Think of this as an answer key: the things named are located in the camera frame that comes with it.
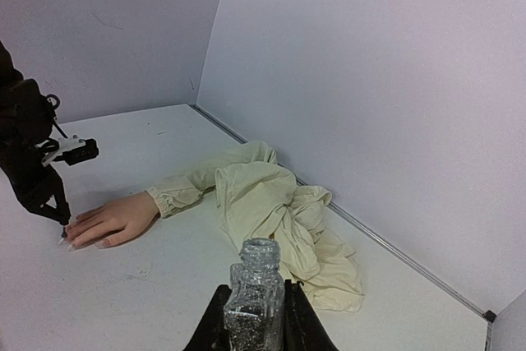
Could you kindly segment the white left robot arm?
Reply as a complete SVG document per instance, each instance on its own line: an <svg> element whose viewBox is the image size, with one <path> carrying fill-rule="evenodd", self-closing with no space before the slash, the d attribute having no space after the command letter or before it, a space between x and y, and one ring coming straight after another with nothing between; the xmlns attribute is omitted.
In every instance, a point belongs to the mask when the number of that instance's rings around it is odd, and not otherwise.
<svg viewBox="0 0 526 351"><path fill-rule="evenodd" d="M1 170L27 211L65 226L71 211L62 179L53 166L43 165L38 148L49 138L54 117L37 82L24 78L1 47Z"/></svg>

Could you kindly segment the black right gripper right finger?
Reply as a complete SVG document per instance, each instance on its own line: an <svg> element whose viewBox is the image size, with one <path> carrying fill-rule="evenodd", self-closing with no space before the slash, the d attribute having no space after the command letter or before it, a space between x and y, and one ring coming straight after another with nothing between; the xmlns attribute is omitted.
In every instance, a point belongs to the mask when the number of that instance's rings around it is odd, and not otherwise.
<svg viewBox="0 0 526 351"><path fill-rule="evenodd" d="M284 285L284 350L338 351L303 292L303 283L287 279Z"/></svg>

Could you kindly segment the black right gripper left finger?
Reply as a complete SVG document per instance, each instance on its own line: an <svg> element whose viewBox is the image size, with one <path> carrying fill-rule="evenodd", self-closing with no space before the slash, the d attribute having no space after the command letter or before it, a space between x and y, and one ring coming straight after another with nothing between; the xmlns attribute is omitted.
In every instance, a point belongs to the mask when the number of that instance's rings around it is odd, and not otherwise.
<svg viewBox="0 0 526 351"><path fill-rule="evenodd" d="M228 332L224 327L224 305L229 297L230 287L219 285L184 351L230 350Z"/></svg>

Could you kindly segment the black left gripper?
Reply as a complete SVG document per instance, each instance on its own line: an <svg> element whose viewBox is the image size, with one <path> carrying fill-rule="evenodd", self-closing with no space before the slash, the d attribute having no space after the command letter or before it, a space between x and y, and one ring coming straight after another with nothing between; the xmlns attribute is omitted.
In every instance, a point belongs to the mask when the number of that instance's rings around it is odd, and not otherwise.
<svg viewBox="0 0 526 351"><path fill-rule="evenodd" d="M30 213L68 224L71 219L61 177L52 165L18 164L12 171L17 200Z"/></svg>

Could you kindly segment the clear glitter nail polish bottle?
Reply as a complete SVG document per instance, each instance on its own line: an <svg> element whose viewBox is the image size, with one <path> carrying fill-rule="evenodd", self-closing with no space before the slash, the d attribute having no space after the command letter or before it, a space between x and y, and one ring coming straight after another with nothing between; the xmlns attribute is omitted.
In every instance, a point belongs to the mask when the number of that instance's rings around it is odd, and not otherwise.
<svg viewBox="0 0 526 351"><path fill-rule="evenodd" d="M240 261L230 267L232 293L224 305L224 327L231 350L281 350L284 280L279 244L269 238L243 242Z"/></svg>

